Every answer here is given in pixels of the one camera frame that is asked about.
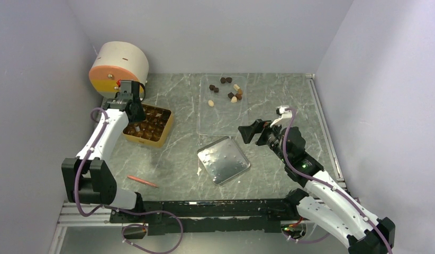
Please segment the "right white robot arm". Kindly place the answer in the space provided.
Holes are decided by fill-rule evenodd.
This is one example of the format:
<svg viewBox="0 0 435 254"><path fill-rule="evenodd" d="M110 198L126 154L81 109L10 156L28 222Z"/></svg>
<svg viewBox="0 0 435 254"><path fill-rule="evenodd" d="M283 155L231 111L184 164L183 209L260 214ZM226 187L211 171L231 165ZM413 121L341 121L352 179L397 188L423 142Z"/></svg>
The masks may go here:
<svg viewBox="0 0 435 254"><path fill-rule="evenodd" d="M305 150L306 141L297 127L274 125L257 119L239 126L243 142L259 134L258 146L267 146L284 164L290 179L300 185L285 198L285 215L312 221L338 239L349 253L392 253L395 224L380 219L351 197L323 166Z"/></svg>

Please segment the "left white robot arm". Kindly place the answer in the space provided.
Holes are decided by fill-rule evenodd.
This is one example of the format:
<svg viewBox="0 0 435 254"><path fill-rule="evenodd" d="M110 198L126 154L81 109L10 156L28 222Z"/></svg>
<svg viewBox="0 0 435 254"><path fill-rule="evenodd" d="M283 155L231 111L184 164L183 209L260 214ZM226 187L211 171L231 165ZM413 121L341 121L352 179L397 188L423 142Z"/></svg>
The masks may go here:
<svg viewBox="0 0 435 254"><path fill-rule="evenodd" d="M141 195L119 188L107 162L128 124L146 119L142 106L145 86L135 80L119 80L116 88L113 98L91 111L91 115L99 114L92 136L76 156L64 159L61 170L68 200L82 216L93 213L85 212L82 204L96 204L123 210L130 222L139 222L144 217Z"/></svg>

